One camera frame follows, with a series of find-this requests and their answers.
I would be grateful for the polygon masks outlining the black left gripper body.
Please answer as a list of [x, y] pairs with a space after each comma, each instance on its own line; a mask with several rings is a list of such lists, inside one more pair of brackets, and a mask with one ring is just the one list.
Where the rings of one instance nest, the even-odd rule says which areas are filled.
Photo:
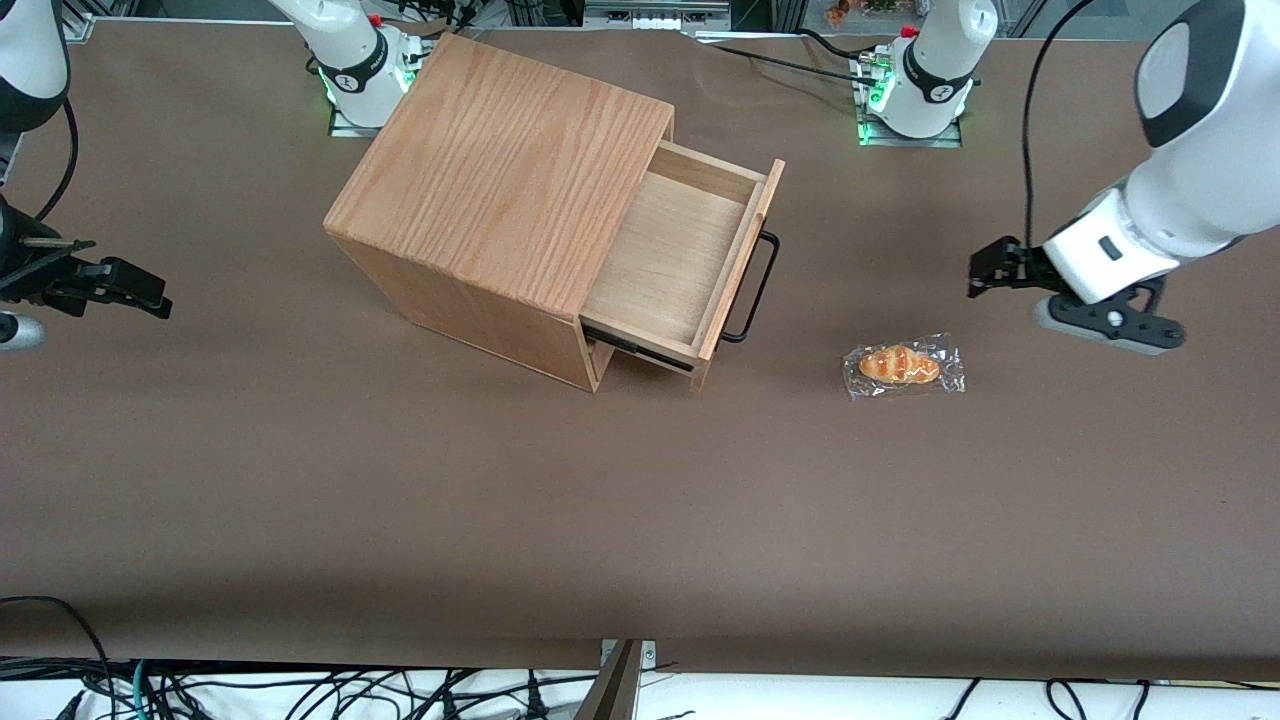
[[1061, 275], [1044, 249], [1024, 245], [1018, 238], [1005, 240], [1005, 279], [1007, 287], [1015, 290], [1061, 292]]

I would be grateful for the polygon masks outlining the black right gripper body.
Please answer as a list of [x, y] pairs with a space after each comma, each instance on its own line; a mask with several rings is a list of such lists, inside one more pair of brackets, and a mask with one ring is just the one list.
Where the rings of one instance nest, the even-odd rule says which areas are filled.
[[1, 197], [1, 300], [31, 302], [55, 281], [72, 270], [60, 266], [79, 251], [95, 247], [92, 240], [67, 240], [51, 227], [14, 209]]

